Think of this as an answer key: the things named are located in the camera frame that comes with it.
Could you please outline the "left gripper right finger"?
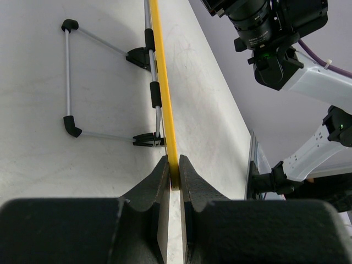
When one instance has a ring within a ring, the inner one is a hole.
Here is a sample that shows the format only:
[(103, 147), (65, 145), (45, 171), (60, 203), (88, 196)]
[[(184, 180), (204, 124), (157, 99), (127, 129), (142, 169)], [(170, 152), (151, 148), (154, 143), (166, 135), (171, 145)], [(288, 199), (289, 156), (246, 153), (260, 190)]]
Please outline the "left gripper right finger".
[(328, 203), (231, 200), (179, 161), (185, 263), (351, 263), (351, 239)]

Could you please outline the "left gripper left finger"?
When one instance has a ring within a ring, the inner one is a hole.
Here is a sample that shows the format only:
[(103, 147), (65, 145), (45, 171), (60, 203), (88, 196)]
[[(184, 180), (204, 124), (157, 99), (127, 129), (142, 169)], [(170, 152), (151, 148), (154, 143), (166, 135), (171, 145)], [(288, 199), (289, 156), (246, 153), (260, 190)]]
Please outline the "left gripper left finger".
[(121, 197), (30, 198), (1, 207), (1, 263), (166, 263), (170, 166)]

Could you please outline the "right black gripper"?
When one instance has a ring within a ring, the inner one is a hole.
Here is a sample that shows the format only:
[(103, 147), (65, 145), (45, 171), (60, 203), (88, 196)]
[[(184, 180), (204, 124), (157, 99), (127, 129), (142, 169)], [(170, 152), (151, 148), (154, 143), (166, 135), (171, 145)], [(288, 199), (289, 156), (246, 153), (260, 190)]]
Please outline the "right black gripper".
[(202, 1), (211, 16), (227, 16), (239, 37), (235, 50), (278, 47), (294, 35), (305, 37), (327, 24), (327, 1)]

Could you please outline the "yellow-framed whiteboard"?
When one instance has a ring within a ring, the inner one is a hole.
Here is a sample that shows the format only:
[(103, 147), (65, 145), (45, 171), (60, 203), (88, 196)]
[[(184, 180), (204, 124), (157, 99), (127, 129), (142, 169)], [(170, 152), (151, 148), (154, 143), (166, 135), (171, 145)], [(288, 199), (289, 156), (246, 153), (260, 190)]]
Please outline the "yellow-framed whiteboard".
[(157, 0), (150, 1), (150, 12), (152, 18), (152, 28), (155, 36), (156, 61), (162, 101), (164, 138), (166, 141), (166, 150), (170, 165), (170, 184), (171, 190), (177, 191), (180, 189), (179, 156), (177, 152), (171, 94), (163, 45), (161, 16)]

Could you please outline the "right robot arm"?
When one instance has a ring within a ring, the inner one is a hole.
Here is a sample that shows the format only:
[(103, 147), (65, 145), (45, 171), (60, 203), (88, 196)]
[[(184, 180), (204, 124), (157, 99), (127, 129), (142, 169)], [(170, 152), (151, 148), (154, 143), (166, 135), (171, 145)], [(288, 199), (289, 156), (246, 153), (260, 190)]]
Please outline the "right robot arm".
[(334, 155), (351, 161), (351, 72), (319, 58), (304, 37), (328, 21), (328, 1), (196, 1), (245, 123), (277, 164), (254, 176), (257, 193), (315, 199), (351, 210), (351, 174), (312, 172)]

